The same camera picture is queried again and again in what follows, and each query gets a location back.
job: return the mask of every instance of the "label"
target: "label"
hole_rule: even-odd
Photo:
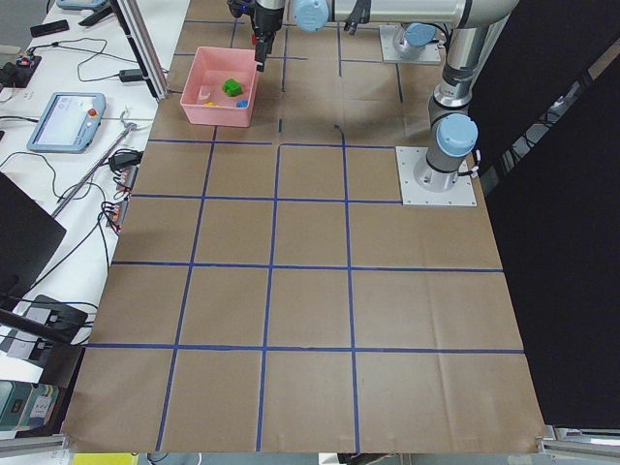
[[[44,419],[49,410],[51,404],[51,397],[40,395],[35,400],[35,405],[32,406],[32,412],[30,412],[31,419]]]

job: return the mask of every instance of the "mounting plate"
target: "mounting plate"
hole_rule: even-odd
[[[454,187],[441,193],[427,191],[418,184],[414,179],[414,167],[418,160],[426,156],[427,151],[427,147],[396,147],[403,205],[478,206],[472,179],[469,176],[459,177]],[[467,162],[463,162],[460,170],[467,169]]]
[[[379,35],[381,37],[381,52],[384,55],[384,63],[411,63],[415,65],[439,65],[442,58],[439,55],[437,44],[429,44],[424,47],[422,52],[410,58],[403,56],[394,48],[393,38],[394,32],[400,26],[379,26]]]

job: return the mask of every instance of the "gray floor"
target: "gray floor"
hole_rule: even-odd
[[[0,0],[0,44],[27,47],[30,26],[46,17],[47,0]]]

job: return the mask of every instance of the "brown table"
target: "brown table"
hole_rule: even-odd
[[[249,48],[193,0],[170,70]],[[543,421],[480,186],[404,207],[441,68],[285,25],[252,126],[160,104],[64,430],[80,451],[525,452]]]

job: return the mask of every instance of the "black panel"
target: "black panel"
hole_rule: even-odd
[[[65,230],[0,173],[0,293],[23,296],[46,266]],[[11,310],[16,303],[3,300]]]
[[[521,0],[481,71],[470,115],[481,172],[620,36],[620,0]]]
[[[547,423],[620,426],[620,57],[487,199]]]

